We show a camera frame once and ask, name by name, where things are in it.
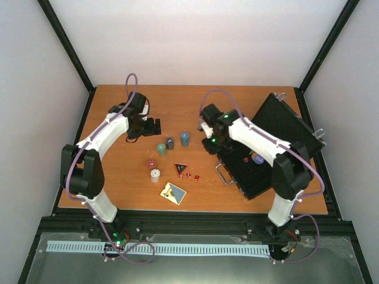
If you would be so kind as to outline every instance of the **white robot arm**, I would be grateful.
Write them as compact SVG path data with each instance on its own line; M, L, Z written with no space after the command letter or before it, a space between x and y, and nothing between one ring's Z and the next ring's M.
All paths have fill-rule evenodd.
M278 145L292 148L309 162L305 147L301 143L292 145L276 138L246 117L243 121L235 110L224 114L211 104L203 109L201 115L204 120L200 124L201 129L210 141L203 144L210 154L215 154L222 147L228 147L230 140L236 140L261 155L273 167L272 185L275 199L268 218L277 227L285 225L291 218L290 213L295 201L308 187L313 175L301 162L288 156Z
M69 167L73 157L79 149L85 147L80 162L84 162L83 168L75 167L70 180L70 193L84 200L97 217L106 223L113 222L117 208L109 200L104 190L104 174L102 172L101 160L107 150L124 133L128 133L128 138L138 138L140 135L159 135L160 121L147 118L149 105L142 105L146 97L136 93L133 99L135 104L125 109L116 119L113 116L123 107L123 104L113 106L105 120L87 138L80 141L75 146L66 145L62 150L61 184L66 183Z

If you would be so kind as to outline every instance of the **black bracket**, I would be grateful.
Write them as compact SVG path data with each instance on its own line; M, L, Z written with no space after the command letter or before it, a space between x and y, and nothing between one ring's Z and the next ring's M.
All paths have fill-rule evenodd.
M78 146L65 145L62 149L62 159L60 164L60 184L66 187L66 178L71 164L79 152ZM97 196L104 187L104 172L101 166L99 153L92 150L84 150L78 159L78 163L83 163L83 168L75 165L70 179L70 193L82 194L89 199Z
M273 223L267 221L264 222L248 222L246 224L246 232L248 235L248 241L260 241L262 244L285 244L289 241L293 241L291 234L287 231L296 235L298 241L301 239L301 227L298 224L289 221L280 228L275 228Z

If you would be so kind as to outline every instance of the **white enclosure wall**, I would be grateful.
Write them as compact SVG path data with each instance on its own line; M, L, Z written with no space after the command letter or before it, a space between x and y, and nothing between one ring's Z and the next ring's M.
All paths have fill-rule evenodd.
M346 0L51 0L93 84L299 86Z
M37 1L0 1L0 283L16 283L88 93Z
M379 2L361 1L305 94L343 218L379 283Z

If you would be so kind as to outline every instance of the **wooden table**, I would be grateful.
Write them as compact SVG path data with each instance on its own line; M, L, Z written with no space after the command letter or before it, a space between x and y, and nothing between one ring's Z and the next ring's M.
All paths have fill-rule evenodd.
M150 117L160 118L162 135L140 137L135 144L126 143L126 135L121 136L108 150L102 160L105 175L105 191L111 201L120 209L183 210L201 212L253 212L267 213L274 200L273 189L266 191L251 201L247 201L236 185L225 185L214 167L218 164L216 156L209 155L201 140L204 133L197 131L200 102L205 93L214 88L229 91L238 101L242 112L252 118L270 92L286 92L285 100L296 113L300 114L295 93L291 87L267 86L152 86L143 85L138 91L150 100ZM115 104L126 101L123 85L100 85L83 129L81 139L88 136L105 118L108 110ZM222 93L214 93L206 103L215 103L221 111L233 107ZM180 144L180 133L189 132L188 147ZM156 146L164 143L167 136L175 139L175 148L161 157ZM150 181L147 161L155 159L161 172L160 181ZM192 177L178 178L174 163L186 163ZM159 196L167 182L187 191L178 206ZM305 193L320 189L314 179ZM81 207L80 202L68 200L62 195L59 207ZM305 199L296 213L327 214L322 195Z

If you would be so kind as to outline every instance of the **suitcase handle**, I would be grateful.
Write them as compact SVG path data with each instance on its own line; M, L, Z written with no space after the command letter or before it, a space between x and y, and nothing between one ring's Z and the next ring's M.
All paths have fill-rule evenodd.
M222 165L222 163L219 163L217 166L216 166L216 172L219 174L220 178L223 180L223 182L226 184L226 185L231 185L232 183L234 183L234 180L232 179L230 182L227 182L225 177L223 176L223 174L219 171L219 167Z

